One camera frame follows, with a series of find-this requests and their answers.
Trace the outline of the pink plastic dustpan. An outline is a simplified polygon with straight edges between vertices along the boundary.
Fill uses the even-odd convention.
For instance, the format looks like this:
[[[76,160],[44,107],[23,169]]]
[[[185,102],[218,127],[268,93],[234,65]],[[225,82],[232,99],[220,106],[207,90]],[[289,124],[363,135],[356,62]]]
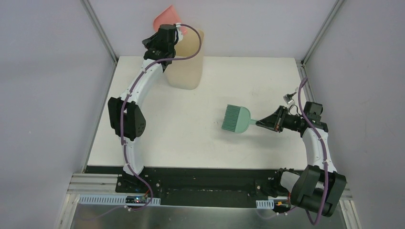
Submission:
[[[182,20],[177,13],[174,5],[170,5],[161,14],[159,14],[153,21],[153,29],[155,32],[158,31],[160,25],[162,24],[177,24],[182,23]]]

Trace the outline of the mint green hand brush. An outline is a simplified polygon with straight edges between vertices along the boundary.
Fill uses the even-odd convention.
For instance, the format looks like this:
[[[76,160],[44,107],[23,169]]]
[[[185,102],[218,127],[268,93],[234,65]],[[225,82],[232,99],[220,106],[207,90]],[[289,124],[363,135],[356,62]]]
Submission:
[[[243,106],[228,104],[225,110],[221,128],[226,131],[241,134],[250,125],[256,125],[257,120],[252,119],[251,112]]]

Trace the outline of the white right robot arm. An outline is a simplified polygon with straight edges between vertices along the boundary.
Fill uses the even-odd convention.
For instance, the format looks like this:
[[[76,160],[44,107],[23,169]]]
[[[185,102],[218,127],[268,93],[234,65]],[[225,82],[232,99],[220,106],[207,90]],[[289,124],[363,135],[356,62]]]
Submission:
[[[260,183],[260,192],[277,198],[290,196],[293,205],[330,217],[346,187],[346,177],[337,172],[327,145],[328,127],[321,122],[321,104],[306,102],[303,116],[291,115],[285,106],[256,121],[256,126],[282,132],[296,131],[304,142],[308,165],[299,173],[294,169],[279,169],[267,182]]]

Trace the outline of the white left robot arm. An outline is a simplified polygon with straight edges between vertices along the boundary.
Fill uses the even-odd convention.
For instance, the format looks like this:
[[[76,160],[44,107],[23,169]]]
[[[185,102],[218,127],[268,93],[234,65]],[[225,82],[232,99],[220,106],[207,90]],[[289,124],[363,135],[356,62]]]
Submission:
[[[175,57],[175,45],[183,38],[180,26],[180,23],[163,24],[142,41],[146,52],[139,72],[119,97],[110,97],[107,103],[110,125],[123,148],[123,170],[131,175],[127,186],[134,193],[142,192],[146,186],[146,180],[139,176],[144,162],[138,141],[147,124],[141,111],[142,103],[154,81],[163,76]]]

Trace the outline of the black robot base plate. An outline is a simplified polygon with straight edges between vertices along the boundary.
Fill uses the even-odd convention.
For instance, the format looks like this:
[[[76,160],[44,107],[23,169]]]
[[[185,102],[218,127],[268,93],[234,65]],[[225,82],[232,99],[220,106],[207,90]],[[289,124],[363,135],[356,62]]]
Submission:
[[[86,171],[115,175],[117,193],[143,194],[168,206],[256,208],[276,199],[260,192],[260,183],[274,176],[275,169],[146,167],[137,176],[122,167],[90,166]],[[277,199],[294,206],[289,195]]]

